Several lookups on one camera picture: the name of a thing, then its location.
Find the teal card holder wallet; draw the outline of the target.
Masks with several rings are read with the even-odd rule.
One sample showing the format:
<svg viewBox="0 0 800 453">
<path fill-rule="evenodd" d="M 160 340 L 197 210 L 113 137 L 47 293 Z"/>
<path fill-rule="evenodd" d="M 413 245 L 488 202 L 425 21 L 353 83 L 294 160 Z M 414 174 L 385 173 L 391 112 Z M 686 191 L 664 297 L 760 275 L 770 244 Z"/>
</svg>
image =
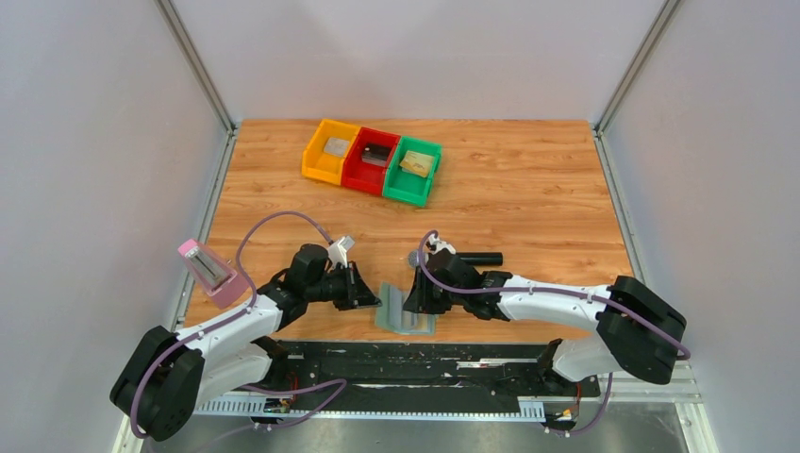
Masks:
<svg viewBox="0 0 800 453">
<path fill-rule="evenodd" d="M 381 306 L 375 311 L 375 326 L 400 335 L 425 335 L 435 333 L 436 315 L 420 314 L 403 309 L 408 292 L 382 282 L 378 298 Z"/>
</svg>

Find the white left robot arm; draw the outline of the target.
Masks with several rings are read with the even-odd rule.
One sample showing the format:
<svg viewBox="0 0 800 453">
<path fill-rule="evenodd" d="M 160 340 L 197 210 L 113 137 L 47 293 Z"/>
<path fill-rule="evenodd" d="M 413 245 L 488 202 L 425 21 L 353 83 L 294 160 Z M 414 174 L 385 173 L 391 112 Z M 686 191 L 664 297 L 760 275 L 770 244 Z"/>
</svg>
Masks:
<svg viewBox="0 0 800 453">
<path fill-rule="evenodd" d="M 307 243 L 289 267 L 256 290 L 255 299 L 204 325 L 178 332 L 162 326 L 141 338 L 109 400 L 140 435 L 165 441 L 211 399 L 246 385 L 285 391 L 288 352 L 272 334 L 287 327 L 315 302 L 337 310 L 376 308 L 381 301 L 353 261 L 331 260 L 325 247 Z"/>
</svg>

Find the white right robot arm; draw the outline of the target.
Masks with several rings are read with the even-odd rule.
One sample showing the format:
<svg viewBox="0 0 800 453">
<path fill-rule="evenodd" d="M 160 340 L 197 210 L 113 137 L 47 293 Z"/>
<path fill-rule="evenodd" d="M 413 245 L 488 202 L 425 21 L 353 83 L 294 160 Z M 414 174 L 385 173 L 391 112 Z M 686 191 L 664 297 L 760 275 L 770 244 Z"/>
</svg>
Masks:
<svg viewBox="0 0 800 453">
<path fill-rule="evenodd" d="M 547 345 L 538 359 L 546 378 L 578 382 L 623 371 L 666 385 L 675 363 L 691 356 L 681 342 L 686 318 L 634 277 L 618 276 L 610 285 L 559 285 L 480 272 L 446 249 L 413 251 L 408 262 L 415 277 L 405 311 L 440 315 L 461 306 L 481 320 L 544 321 L 588 332 Z"/>
</svg>

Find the gold VIP card stack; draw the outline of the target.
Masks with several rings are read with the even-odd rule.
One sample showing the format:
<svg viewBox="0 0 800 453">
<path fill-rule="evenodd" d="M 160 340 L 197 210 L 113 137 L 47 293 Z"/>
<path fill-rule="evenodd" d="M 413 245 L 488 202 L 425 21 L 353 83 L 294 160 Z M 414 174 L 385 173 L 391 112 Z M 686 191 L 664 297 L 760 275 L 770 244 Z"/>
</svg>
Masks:
<svg viewBox="0 0 800 453">
<path fill-rule="evenodd" d="M 427 178 L 433 172 L 435 157 L 420 151 L 409 150 L 400 160 L 399 167 L 406 173 Z"/>
</svg>

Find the silver VIP card stack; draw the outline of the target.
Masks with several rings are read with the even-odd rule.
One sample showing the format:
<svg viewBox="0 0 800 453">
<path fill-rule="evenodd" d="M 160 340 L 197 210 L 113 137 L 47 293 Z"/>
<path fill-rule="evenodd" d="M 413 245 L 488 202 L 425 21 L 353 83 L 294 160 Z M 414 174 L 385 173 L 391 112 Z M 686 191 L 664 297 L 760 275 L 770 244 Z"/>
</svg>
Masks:
<svg viewBox="0 0 800 453">
<path fill-rule="evenodd" d="M 323 152 L 330 156 L 344 159 L 350 148 L 351 142 L 349 140 L 339 137 L 329 137 L 324 144 Z"/>
</svg>

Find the black VIP card stack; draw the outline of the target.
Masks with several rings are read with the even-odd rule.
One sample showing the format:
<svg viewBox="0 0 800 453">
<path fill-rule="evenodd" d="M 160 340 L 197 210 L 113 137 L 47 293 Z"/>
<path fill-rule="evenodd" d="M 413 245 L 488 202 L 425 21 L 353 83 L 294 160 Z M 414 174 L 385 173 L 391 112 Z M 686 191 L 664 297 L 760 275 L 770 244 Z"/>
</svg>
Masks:
<svg viewBox="0 0 800 453">
<path fill-rule="evenodd" d="M 379 167 L 386 167 L 391 160 L 392 148 L 378 143 L 367 143 L 361 152 L 361 161 Z"/>
</svg>

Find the black handheld microphone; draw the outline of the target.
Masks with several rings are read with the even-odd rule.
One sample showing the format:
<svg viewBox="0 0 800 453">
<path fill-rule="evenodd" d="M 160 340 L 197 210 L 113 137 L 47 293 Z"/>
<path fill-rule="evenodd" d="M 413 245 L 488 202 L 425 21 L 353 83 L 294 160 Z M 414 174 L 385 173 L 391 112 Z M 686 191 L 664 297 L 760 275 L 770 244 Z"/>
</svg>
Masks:
<svg viewBox="0 0 800 453">
<path fill-rule="evenodd" d="M 501 252 L 462 252 L 457 253 L 457 257 L 473 266 L 501 266 L 504 257 Z M 408 266 L 414 268 L 418 265 L 418 252 L 411 251 L 408 254 Z"/>
</svg>

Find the pink metronome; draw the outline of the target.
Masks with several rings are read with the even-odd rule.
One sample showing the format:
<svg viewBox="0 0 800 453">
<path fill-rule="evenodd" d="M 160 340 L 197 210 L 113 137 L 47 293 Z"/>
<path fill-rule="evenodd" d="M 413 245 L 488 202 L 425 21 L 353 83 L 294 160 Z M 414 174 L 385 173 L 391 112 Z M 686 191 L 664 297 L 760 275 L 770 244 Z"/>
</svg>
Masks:
<svg viewBox="0 0 800 453">
<path fill-rule="evenodd" d="M 204 243 L 188 239 L 177 253 L 194 282 L 220 310 L 233 305 L 249 288 L 241 273 Z"/>
</svg>

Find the yellow plastic bin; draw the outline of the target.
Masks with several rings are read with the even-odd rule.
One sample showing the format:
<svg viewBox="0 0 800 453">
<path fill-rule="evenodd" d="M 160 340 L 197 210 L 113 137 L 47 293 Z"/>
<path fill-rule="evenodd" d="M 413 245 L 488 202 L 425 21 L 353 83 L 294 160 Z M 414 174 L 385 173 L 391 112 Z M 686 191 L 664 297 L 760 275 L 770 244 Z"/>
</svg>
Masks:
<svg viewBox="0 0 800 453">
<path fill-rule="evenodd" d="M 323 119 L 303 152 L 302 176 L 340 185 L 345 159 L 360 130 L 357 125 Z"/>
</svg>

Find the green plastic bin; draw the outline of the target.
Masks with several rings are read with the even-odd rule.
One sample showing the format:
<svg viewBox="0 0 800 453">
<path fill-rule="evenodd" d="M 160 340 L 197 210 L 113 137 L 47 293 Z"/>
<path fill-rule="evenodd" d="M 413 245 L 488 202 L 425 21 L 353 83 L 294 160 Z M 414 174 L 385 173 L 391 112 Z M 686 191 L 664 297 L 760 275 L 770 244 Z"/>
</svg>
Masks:
<svg viewBox="0 0 800 453">
<path fill-rule="evenodd" d="M 418 176 L 401 167 L 408 152 L 432 158 L 426 176 Z M 433 189 L 434 177 L 442 160 L 442 146 L 425 140 L 402 136 L 393 152 L 384 178 L 382 196 L 392 200 L 424 207 Z"/>
</svg>

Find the red plastic bin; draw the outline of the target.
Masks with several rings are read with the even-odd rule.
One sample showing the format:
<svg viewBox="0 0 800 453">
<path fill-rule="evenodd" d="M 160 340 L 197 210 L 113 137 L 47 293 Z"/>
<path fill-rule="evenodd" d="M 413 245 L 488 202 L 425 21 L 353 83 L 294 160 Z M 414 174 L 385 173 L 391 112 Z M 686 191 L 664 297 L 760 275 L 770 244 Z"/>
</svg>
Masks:
<svg viewBox="0 0 800 453">
<path fill-rule="evenodd" d="M 400 138 L 397 134 L 362 126 L 344 161 L 341 185 L 381 196 L 388 166 Z"/>
</svg>

